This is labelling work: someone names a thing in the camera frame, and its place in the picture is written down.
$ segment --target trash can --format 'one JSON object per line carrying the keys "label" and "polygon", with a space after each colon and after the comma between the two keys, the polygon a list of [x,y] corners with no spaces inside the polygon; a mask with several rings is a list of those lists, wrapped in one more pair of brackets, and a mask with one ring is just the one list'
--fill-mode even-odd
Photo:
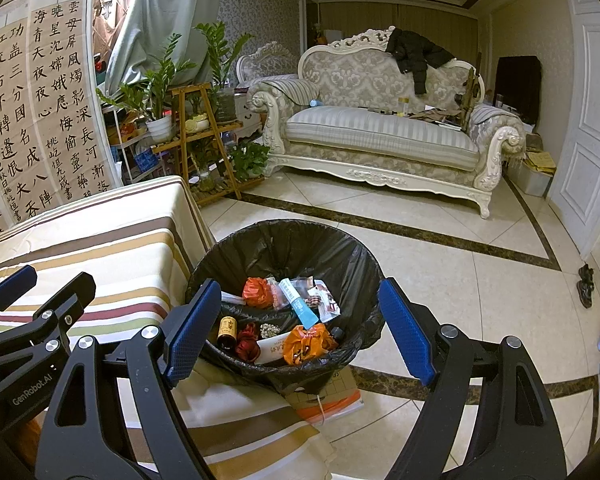
{"label": "trash can", "polygon": [[[344,330],[340,346],[297,366],[249,364],[225,354],[210,341],[201,356],[250,380],[273,386],[286,395],[304,388],[318,394],[337,370],[356,353],[380,339],[384,318],[378,305],[378,287],[384,279],[373,254],[348,233],[316,222],[269,220],[241,229],[214,245],[189,280],[187,302],[207,278],[224,292],[240,296],[247,278],[313,276],[323,280],[340,306],[340,315],[327,328]],[[223,303],[219,319],[232,316],[241,330],[248,322],[271,323],[289,332],[300,324],[291,306],[281,310]]]}

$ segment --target dark marble border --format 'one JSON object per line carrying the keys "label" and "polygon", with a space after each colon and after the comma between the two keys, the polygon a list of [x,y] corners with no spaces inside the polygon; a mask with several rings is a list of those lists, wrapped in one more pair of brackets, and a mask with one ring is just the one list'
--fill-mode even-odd
{"label": "dark marble border", "polygon": [[[524,203],[524,200],[519,194],[517,194],[516,196],[518,197],[518,200],[521,200]],[[387,234],[403,236],[405,238],[414,238],[415,240],[422,240],[424,242],[444,245],[456,249],[471,251],[474,253],[486,254],[488,256],[496,256],[497,258],[513,260],[515,262],[521,262],[523,264],[529,264],[536,267],[544,267],[545,269],[560,270],[560,265],[558,264],[558,260],[555,259],[555,255],[553,259],[542,258],[541,256],[535,256],[534,254],[520,253],[518,251],[513,251],[510,249],[495,247],[489,244],[485,244],[483,242],[465,240],[464,238],[444,235],[441,233],[436,233],[434,231],[427,231],[425,229],[418,229],[406,225],[394,224],[392,222],[385,222],[382,220],[374,220],[372,218],[352,215],[350,213],[331,211],[330,209],[324,209],[313,205],[288,202],[287,200],[269,198],[265,196],[254,195],[251,193],[242,193],[242,200],[244,202],[249,202],[255,205],[261,205],[273,209],[281,209],[292,213],[312,216],[314,218],[321,218],[323,220],[330,220],[333,222],[352,225],[355,227],[363,227],[366,229],[372,229],[374,231],[380,231]],[[526,203],[524,203],[523,208],[525,209],[527,215],[530,215],[529,219],[532,221],[532,223],[535,223],[535,225],[538,226],[537,230],[542,232],[540,225],[536,221],[536,218],[533,216],[531,209],[529,209],[528,206],[526,206]]]}
{"label": "dark marble border", "polygon": [[509,177],[506,174],[503,174],[502,178],[509,186],[509,189],[516,196],[516,198],[518,199],[518,202],[520,202],[522,209],[525,210],[526,216],[529,218],[531,225],[536,230],[536,234],[538,235],[538,238],[540,238],[540,243],[542,244],[542,247],[544,248],[544,252],[546,252],[546,255],[548,256],[549,260],[551,260],[555,264],[555,267],[556,267],[555,270],[562,270],[560,268],[560,264],[558,263],[558,258],[555,257],[554,250],[551,248],[551,244],[549,243],[549,240],[547,239],[546,235],[544,234],[544,231],[542,231],[542,228],[540,227],[540,224],[539,224],[538,220],[536,219],[534,212],[531,211],[531,208],[527,205],[527,203],[525,202],[525,199],[522,198],[522,195],[520,195],[518,188],[513,184],[512,181],[510,181]]}
{"label": "dark marble border", "polygon": [[[422,386],[417,379],[388,374],[386,372],[378,372],[376,370],[361,368],[354,365],[349,365],[349,367],[361,390],[391,397],[400,397],[401,399],[422,401],[427,399],[429,390]],[[562,381],[560,383],[549,383],[545,384],[544,388],[549,395],[549,399],[569,397],[589,390],[594,390],[597,394],[598,377],[590,376],[571,381]],[[470,385],[466,403],[471,405],[479,404],[481,389],[481,386]]]}

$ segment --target sofa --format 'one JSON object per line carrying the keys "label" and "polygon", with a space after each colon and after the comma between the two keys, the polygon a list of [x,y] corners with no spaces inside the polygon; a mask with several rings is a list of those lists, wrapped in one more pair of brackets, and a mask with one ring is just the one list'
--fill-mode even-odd
{"label": "sofa", "polygon": [[[427,94],[414,93],[413,75],[402,74],[385,52],[394,27],[368,30],[346,40],[307,50],[298,79],[259,80],[248,105],[266,113],[264,143],[270,147],[265,175],[282,166],[329,173],[346,180],[395,189],[428,191],[477,203],[489,217],[491,192],[502,176],[502,161],[520,158],[525,133],[520,118],[479,104],[467,133],[366,108],[410,111],[426,105],[458,110],[472,66],[451,60],[427,69]],[[480,78],[480,95],[484,83]],[[313,99],[324,106],[310,107]]]}
{"label": "sofa", "polygon": [[298,79],[297,69],[298,56],[277,41],[264,44],[253,54],[240,56],[235,64],[239,88],[248,88],[264,78]]}

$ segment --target white door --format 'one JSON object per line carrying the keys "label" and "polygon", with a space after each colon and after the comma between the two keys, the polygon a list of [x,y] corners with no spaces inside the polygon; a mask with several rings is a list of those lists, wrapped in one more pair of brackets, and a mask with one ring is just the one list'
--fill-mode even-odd
{"label": "white door", "polygon": [[574,37],[569,129],[550,205],[582,256],[600,234],[600,2],[569,0]]}

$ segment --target bottle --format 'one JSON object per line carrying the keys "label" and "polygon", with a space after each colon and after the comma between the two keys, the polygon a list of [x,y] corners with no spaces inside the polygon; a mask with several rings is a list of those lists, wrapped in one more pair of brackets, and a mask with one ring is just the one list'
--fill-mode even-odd
{"label": "bottle", "polygon": [[339,326],[335,326],[331,329],[331,337],[338,343],[338,346],[344,341],[344,330]]}
{"label": "bottle", "polygon": [[223,317],[218,330],[218,346],[225,352],[233,352],[237,333],[238,324],[235,319],[231,316]]}
{"label": "bottle", "polygon": [[318,322],[318,316],[306,305],[288,278],[280,282],[280,290],[286,296],[287,301],[291,303],[292,309],[295,311],[296,316],[299,317],[300,323],[302,323],[305,330],[309,330]]}

